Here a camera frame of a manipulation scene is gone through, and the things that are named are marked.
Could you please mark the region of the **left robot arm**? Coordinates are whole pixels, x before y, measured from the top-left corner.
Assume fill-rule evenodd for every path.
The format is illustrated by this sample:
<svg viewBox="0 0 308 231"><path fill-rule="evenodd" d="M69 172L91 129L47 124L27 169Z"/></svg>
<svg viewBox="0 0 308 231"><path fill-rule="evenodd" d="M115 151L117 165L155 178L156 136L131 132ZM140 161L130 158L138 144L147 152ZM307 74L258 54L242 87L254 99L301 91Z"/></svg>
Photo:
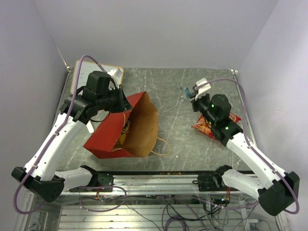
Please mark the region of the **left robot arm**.
<svg viewBox="0 0 308 231"><path fill-rule="evenodd" d="M117 81L117 73L118 69L91 72L86 85L64 100L51 132L37 153L24 167L15 167L12 177L47 203L73 188L95 190L98 172L91 167L83 165L68 171L56 169L77 132L99 111L115 114L132 109Z"/></svg>

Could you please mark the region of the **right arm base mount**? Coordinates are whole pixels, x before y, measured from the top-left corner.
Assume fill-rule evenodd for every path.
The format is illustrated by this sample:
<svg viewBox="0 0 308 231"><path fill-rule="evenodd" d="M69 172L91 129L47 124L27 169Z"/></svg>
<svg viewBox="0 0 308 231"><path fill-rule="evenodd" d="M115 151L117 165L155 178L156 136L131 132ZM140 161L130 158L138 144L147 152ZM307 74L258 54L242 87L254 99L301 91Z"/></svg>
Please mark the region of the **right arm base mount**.
<svg viewBox="0 0 308 231"><path fill-rule="evenodd" d="M226 187L224 187L224 186L218 187L214 183L212 173L203 173L201 175L198 175L197 185L198 185L198 190L200 192L226 191Z"/></svg>

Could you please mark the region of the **red snack packet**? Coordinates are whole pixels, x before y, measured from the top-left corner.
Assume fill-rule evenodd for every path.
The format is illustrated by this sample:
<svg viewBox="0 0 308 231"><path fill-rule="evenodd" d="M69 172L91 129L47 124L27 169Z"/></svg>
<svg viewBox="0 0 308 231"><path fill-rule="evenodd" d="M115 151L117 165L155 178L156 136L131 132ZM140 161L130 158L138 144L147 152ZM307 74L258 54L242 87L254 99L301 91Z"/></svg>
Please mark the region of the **red snack packet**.
<svg viewBox="0 0 308 231"><path fill-rule="evenodd" d="M234 113L230 113L229 118L235 123L238 123L242 120ZM202 115L199 117L197 122L193 126L191 126L191 128L215 140L215 137L211 131L211 124Z"/></svg>

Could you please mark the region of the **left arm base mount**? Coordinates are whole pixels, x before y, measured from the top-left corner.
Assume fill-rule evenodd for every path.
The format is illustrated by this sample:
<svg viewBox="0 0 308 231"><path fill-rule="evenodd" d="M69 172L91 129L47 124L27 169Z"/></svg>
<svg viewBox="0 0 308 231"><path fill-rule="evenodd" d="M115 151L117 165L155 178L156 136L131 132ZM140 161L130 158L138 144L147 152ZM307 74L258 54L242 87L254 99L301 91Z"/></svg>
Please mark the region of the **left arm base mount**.
<svg viewBox="0 0 308 231"><path fill-rule="evenodd" d="M99 173L98 174L98 184L101 192L112 192L112 186L114 183L114 177L109 173Z"/></svg>

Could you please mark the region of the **red paper bag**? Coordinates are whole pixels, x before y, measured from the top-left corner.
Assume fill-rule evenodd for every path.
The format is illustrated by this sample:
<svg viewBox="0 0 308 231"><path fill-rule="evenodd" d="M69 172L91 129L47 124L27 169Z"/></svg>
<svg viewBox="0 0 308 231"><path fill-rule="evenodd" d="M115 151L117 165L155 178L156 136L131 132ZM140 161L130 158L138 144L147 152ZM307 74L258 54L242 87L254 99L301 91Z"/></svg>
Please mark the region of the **red paper bag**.
<svg viewBox="0 0 308 231"><path fill-rule="evenodd" d="M150 153L164 156L154 151L156 141L169 143L158 137L158 110L147 92L127 97L133 109L123 113L109 114L100 123L83 147L99 159L122 157L147 157ZM126 121L130 121L129 133L123 146L115 143Z"/></svg>

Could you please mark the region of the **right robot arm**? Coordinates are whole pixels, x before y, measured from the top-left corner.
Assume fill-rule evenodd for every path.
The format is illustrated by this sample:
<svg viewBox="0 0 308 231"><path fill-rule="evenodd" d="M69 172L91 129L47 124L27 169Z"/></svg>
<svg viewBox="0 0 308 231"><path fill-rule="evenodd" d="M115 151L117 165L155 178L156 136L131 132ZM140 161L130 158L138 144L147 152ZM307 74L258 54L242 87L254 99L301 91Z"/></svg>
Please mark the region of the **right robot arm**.
<svg viewBox="0 0 308 231"><path fill-rule="evenodd" d="M270 215L276 216L295 204L293 214L299 212L299 176L286 172L266 157L245 135L243 129L230 118L231 104L223 94L191 99L193 111L200 112L211 126L214 138L233 151L253 171L250 177L231 166L216 169L212 185L221 191L226 187L237 189L256 199Z"/></svg>

